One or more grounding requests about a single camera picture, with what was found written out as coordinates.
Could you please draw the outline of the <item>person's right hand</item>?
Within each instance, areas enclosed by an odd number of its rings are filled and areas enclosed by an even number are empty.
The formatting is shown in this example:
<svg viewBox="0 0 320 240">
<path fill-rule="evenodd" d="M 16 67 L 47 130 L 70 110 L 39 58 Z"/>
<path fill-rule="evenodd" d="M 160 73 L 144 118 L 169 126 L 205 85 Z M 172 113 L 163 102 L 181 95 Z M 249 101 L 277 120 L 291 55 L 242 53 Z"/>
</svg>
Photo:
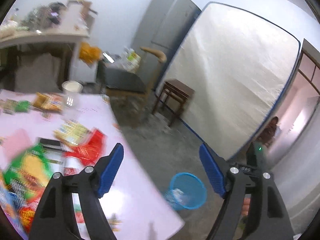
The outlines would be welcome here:
<svg viewBox="0 0 320 240">
<path fill-rule="evenodd" d="M 250 198 L 245 198 L 244 199 L 244 202 L 243 202 L 243 205 L 242 205 L 242 210 L 241 210 L 241 214 L 243 216 L 247 216 L 248 213 L 249 213 L 249 207 L 250 207 L 250 202 L 251 202 L 251 199 Z"/>
</svg>

